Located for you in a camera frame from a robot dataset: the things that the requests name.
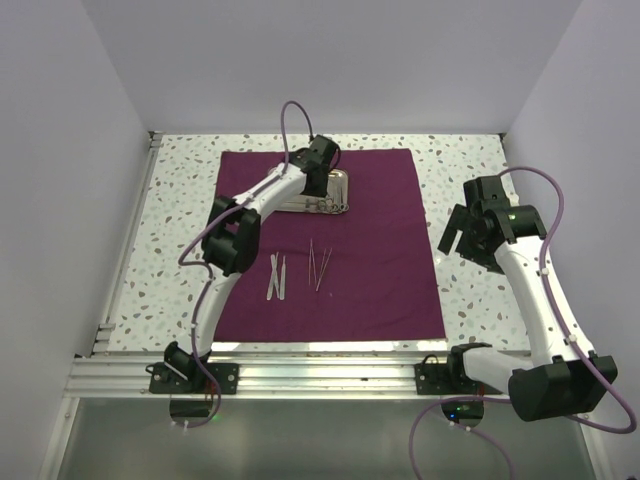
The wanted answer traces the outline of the purple cloth wrap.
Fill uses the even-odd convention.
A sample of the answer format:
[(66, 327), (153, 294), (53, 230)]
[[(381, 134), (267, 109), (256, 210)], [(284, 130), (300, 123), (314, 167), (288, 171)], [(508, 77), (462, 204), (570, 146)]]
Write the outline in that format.
[[(420, 182), (407, 149), (346, 151), (349, 210), (339, 215), (275, 212), (260, 252), (233, 288), (214, 338), (220, 342), (432, 340), (445, 336)], [(320, 290), (308, 284), (309, 242)], [(266, 300), (270, 255), (284, 300)]]

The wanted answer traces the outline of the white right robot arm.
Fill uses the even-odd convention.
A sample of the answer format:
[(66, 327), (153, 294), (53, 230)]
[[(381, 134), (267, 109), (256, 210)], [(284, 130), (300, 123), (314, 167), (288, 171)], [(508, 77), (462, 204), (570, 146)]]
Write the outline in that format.
[(611, 356), (596, 353), (577, 324), (547, 256), (549, 235), (538, 211), (512, 205), (497, 175), (468, 180), (463, 189), (465, 202), (454, 207), (438, 248), (506, 277), (530, 357), (511, 357), (485, 342), (454, 346), (447, 384), (461, 393), (485, 384), (508, 395), (528, 422), (593, 411), (617, 366)]

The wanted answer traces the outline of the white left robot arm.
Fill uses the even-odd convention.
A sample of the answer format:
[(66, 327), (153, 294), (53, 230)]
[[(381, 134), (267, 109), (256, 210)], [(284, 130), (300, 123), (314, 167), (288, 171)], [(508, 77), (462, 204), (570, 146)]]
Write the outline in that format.
[(332, 164), (340, 147), (318, 135), (310, 144), (284, 155), (283, 161), (255, 186), (234, 197), (215, 198), (205, 229), (180, 255), (181, 266), (202, 266), (208, 278), (192, 314), (188, 345), (179, 341), (164, 352), (166, 373), (156, 377), (175, 383), (185, 393), (214, 385), (205, 366), (224, 306), (241, 275), (257, 259), (262, 223), (297, 195), (324, 197)]

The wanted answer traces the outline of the thin pointed steel tweezers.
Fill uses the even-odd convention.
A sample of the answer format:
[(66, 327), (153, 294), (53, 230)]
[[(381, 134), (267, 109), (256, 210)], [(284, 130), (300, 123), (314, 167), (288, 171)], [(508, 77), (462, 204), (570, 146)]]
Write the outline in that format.
[(316, 280), (316, 287), (315, 287), (316, 292), (320, 290), (322, 280), (324, 278), (326, 269), (328, 267), (328, 263), (330, 261), (331, 255), (332, 255), (332, 248), (325, 249), (323, 251), (323, 257), (321, 259), (321, 264), (320, 264), (320, 273), (317, 275), (317, 280)]

